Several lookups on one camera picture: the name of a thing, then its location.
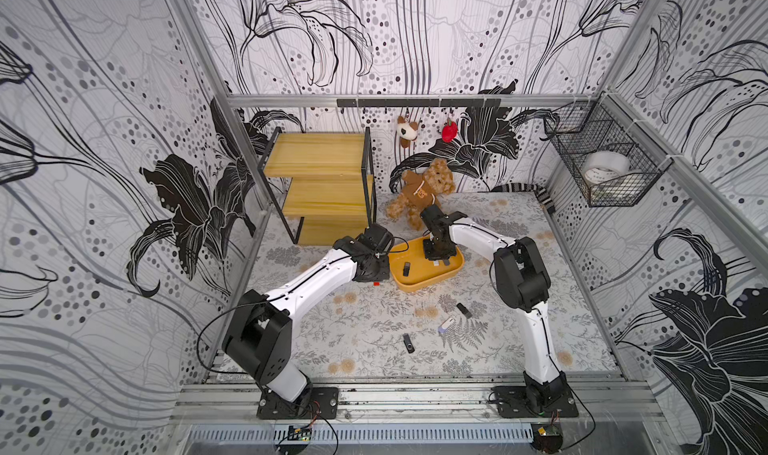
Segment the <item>dark black usb flash drive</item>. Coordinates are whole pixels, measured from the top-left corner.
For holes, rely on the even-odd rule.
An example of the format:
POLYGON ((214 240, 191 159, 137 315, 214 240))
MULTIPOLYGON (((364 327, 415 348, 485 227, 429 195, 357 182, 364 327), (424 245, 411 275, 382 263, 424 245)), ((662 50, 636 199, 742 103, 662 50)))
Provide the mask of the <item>dark black usb flash drive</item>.
POLYGON ((464 304, 457 303, 456 307, 467 319, 471 319, 473 317, 472 312, 464 304))

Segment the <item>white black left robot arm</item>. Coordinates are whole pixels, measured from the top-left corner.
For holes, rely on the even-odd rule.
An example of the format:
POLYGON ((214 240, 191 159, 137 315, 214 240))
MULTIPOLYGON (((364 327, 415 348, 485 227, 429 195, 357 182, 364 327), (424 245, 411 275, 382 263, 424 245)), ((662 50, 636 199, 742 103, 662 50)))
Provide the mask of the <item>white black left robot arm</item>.
POLYGON ((222 350, 262 388, 304 405, 311 382, 291 361, 293 329, 327 295, 351 283, 389 278, 394 236, 379 224, 345 236, 314 265, 264 294, 250 290, 232 311, 222 350))

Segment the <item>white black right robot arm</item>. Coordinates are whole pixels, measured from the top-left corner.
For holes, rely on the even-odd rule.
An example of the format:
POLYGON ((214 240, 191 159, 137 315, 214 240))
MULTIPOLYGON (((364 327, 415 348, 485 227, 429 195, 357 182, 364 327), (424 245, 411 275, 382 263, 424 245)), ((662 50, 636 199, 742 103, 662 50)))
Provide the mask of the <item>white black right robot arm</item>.
POLYGON ((491 285, 515 311, 521 330, 527 408, 536 415, 554 411, 557 402, 570 397, 570 387, 555 362, 549 324, 551 278, 535 241, 504 236, 460 211, 446 214, 435 204, 422 210, 420 218, 430 233, 427 259, 447 259, 462 246, 490 261, 491 285))

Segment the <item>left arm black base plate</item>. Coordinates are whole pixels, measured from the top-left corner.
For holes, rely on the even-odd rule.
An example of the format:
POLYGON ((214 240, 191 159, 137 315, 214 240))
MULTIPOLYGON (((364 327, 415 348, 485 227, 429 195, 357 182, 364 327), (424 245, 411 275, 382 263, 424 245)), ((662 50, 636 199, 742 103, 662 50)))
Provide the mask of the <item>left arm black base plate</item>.
POLYGON ((309 385, 295 401, 288 401, 267 389, 261 395, 257 417, 260 420, 311 420, 317 416, 334 420, 338 402, 338 387, 309 385))

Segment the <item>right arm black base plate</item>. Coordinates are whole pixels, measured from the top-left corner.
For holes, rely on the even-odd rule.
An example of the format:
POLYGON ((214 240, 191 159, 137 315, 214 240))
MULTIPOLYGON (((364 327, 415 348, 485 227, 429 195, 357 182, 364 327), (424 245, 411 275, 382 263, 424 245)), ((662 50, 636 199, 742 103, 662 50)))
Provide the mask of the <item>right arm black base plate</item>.
POLYGON ((491 389, 487 402, 504 419, 558 420, 579 416, 575 397, 569 391, 555 398, 546 398, 527 387, 502 385, 491 389))

